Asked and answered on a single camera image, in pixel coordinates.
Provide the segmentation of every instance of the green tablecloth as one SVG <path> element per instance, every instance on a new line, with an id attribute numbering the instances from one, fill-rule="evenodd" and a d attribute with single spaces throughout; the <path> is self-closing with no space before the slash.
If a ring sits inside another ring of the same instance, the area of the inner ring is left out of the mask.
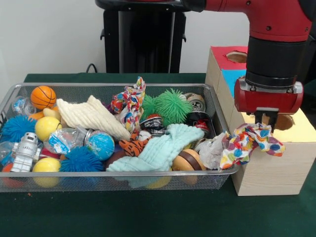
<path id="1" fill-rule="evenodd" d="M 28 75 L 26 82 L 134 82 L 134 74 Z M 143 74 L 147 82 L 203 82 L 205 74 Z M 316 165 L 297 196 L 218 191 L 0 194 L 3 236 L 307 237 L 316 235 Z"/>

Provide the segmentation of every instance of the white wall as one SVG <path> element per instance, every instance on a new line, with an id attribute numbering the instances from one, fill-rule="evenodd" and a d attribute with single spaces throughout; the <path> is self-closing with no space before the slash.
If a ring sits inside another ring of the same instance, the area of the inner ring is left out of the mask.
<path id="1" fill-rule="evenodd" d="M 187 42 L 182 44 L 180 72 L 206 72 L 210 46 L 248 45 L 249 21 L 243 13 L 186 13 Z"/>
<path id="2" fill-rule="evenodd" d="M 0 99 L 28 73 L 105 71 L 103 10 L 94 0 L 0 0 Z M 243 14 L 187 13 L 181 72 L 205 72 L 210 45 L 245 45 Z"/>
<path id="3" fill-rule="evenodd" d="M 105 71 L 94 0 L 0 0 L 0 97 L 28 73 Z"/>

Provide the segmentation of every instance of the cream towel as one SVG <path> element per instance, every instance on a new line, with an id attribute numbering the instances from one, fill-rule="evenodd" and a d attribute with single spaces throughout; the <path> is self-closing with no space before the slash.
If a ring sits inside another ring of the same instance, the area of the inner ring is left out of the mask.
<path id="1" fill-rule="evenodd" d="M 70 104 L 63 99 L 57 99 L 61 117 L 69 127 L 81 125 L 84 128 L 104 131 L 116 140 L 129 140 L 130 133 L 116 118 L 101 104 L 101 101 L 90 95 L 85 103 Z"/>

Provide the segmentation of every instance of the orange basketball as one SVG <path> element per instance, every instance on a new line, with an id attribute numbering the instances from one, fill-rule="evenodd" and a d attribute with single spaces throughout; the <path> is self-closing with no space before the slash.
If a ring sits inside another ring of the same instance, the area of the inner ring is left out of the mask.
<path id="1" fill-rule="evenodd" d="M 56 103 L 56 93 L 48 86 L 38 86 L 31 93 L 31 103 L 39 110 L 51 108 Z"/>

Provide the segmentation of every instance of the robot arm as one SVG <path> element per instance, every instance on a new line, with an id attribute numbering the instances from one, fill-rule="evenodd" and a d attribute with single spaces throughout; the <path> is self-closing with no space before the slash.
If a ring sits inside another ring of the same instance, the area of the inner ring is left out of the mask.
<path id="1" fill-rule="evenodd" d="M 193 11 L 243 12 L 250 22 L 247 72 L 235 84 L 235 106 L 240 112 L 270 116 L 294 114 L 303 100 L 296 82 L 316 0 L 182 0 Z"/>

